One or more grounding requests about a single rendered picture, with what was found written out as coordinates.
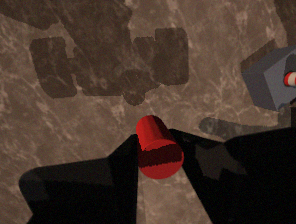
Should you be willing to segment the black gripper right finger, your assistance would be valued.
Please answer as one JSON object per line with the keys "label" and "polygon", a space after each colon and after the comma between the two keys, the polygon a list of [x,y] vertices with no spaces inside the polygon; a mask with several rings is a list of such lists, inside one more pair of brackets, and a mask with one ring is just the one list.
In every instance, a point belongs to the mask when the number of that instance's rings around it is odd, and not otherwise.
{"label": "black gripper right finger", "polygon": [[296,127],[239,135],[224,143],[169,131],[183,150],[182,167],[212,224],[236,220],[248,158],[296,147]]}

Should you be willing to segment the dark grey block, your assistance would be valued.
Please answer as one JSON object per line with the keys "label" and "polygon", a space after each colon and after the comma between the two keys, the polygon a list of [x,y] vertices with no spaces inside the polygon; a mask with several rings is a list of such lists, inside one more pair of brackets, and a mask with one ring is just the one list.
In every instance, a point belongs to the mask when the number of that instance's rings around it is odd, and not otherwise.
{"label": "dark grey block", "polygon": [[296,98],[296,86],[284,83],[290,72],[296,72],[296,45],[274,49],[243,71],[254,105],[278,111]]}

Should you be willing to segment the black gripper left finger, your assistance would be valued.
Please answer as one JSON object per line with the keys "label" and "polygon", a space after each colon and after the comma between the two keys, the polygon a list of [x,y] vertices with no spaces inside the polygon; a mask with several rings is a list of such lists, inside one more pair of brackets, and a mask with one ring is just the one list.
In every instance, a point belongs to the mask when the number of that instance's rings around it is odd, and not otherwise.
{"label": "black gripper left finger", "polygon": [[106,158],[27,170],[19,189],[33,214],[42,207],[105,199],[113,224],[136,224],[138,169],[132,134]]}

